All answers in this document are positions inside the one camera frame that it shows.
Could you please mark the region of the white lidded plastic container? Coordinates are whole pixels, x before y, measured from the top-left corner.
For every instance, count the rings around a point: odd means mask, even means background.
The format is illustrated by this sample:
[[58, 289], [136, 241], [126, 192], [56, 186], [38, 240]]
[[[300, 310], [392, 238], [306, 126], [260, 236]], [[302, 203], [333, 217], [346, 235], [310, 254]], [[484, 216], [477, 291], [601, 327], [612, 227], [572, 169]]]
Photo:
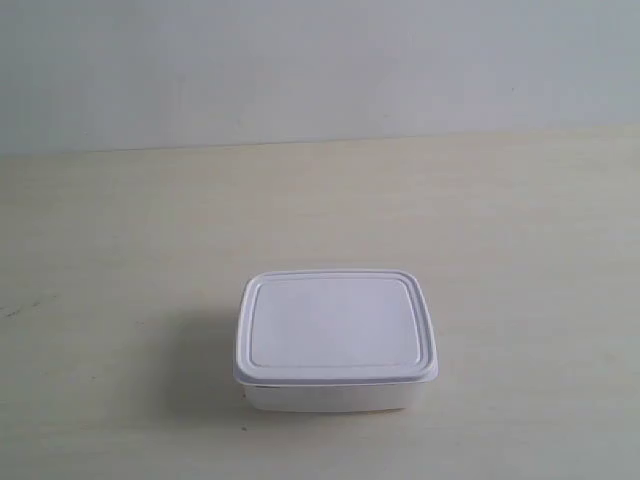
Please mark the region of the white lidded plastic container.
[[421, 286], [389, 269], [259, 274], [243, 291], [233, 374], [259, 410], [406, 409], [439, 374]]

